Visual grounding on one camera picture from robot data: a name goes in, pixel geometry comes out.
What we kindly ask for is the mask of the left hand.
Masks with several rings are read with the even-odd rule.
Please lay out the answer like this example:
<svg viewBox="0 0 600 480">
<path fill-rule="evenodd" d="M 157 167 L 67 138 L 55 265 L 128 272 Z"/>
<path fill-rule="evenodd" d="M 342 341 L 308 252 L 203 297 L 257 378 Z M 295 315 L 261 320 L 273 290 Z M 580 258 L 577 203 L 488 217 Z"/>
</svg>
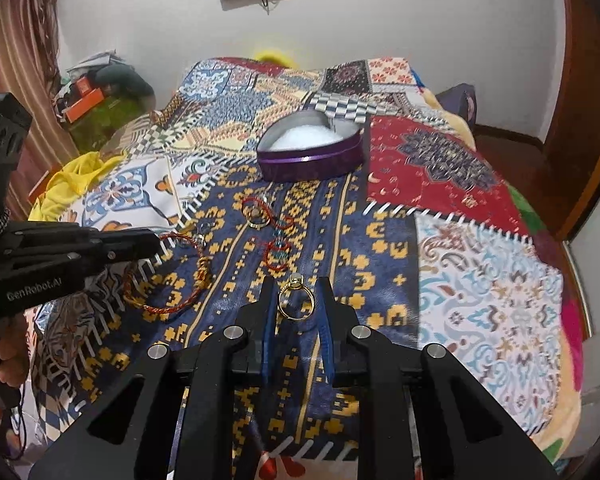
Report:
<svg viewBox="0 0 600 480">
<path fill-rule="evenodd" d="M 20 388 L 29 373 L 27 320 L 23 313 L 0 320 L 0 381 Z"/>
</svg>

